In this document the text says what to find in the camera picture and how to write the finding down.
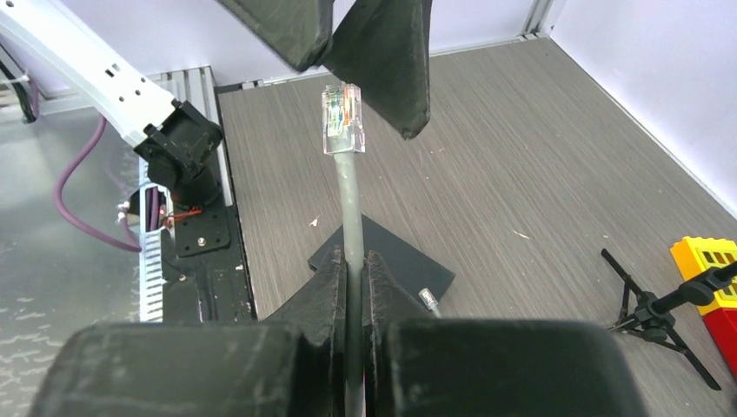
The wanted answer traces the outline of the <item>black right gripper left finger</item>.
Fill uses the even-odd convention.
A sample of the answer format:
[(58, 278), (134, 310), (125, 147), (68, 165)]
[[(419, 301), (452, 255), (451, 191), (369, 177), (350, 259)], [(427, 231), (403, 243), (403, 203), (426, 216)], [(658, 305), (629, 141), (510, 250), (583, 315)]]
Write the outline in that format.
[(342, 416), (346, 263), (332, 248), (273, 314), (73, 334), (32, 416)]

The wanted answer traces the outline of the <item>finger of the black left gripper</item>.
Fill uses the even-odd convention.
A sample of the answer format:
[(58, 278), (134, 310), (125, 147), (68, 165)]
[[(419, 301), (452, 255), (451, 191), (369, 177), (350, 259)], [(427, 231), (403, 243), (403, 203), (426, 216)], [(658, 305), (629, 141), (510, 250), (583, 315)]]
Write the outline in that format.
[(431, 0), (356, 1), (323, 65), (362, 90), (362, 100), (404, 139), (430, 120)]
[(320, 65), (331, 48), (331, 0), (220, 0), (219, 4), (296, 72)]

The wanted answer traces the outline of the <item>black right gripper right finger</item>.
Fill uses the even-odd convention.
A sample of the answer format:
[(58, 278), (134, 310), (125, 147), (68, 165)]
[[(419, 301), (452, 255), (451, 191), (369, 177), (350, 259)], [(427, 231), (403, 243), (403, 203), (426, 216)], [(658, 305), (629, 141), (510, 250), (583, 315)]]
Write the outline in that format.
[(437, 318), (377, 252), (363, 278), (370, 416), (644, 416), (627, 362), (582, 321)]

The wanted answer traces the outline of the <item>black network switch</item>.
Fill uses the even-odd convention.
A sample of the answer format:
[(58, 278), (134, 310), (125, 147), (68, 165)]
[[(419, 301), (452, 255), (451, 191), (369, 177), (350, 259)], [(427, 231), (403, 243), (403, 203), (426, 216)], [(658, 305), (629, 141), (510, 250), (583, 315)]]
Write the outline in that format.
[(396, 284), (434, 317), (439, 300), (455, 279), (455, 273), (404, 241), (366, 215), (362, 216), (364, 248), (378, 253)]

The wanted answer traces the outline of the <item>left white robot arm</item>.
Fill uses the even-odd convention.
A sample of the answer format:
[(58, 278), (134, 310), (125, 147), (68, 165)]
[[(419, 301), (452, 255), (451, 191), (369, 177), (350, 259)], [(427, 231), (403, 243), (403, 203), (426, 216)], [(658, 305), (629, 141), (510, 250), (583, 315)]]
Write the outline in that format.
[[(362, 153), (362, 105), (402, 137), (430, 118), (429, 1), (357, 1), (338, 26), (330, 1), (227, 1), (225, 9), (297, 72), (322, 66), (340, 80), (322, 93), (326, 154)], [(126, 62), (58, 1), (4, 1), (1, 33), (55, 69), (149, 165), (179, 205), (221, 196), (209, 159), (223, 132)]]

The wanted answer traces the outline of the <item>black microphone tripod stand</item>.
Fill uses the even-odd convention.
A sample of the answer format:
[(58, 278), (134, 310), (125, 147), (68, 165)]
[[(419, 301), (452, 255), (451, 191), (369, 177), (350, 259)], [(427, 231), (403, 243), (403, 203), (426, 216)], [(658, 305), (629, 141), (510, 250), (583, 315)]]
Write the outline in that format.
[(684, 281), (674, 291), (662, 297), (643, 290), (632, 276), (615, 260), (607, 249), (601, 256), (624, 282), (618, 320), (608, 328), (609, 332), (629, 334), (683, 354), (697, 374), (713, 390), (721, 386), (709, 373), (693, 350), (675, 330), (676, 319), (672, 311), (684, 304), (704, 307), (715, 300), (715, 293), (727, 288), (736, 276), (736, 263), (712, 266)]

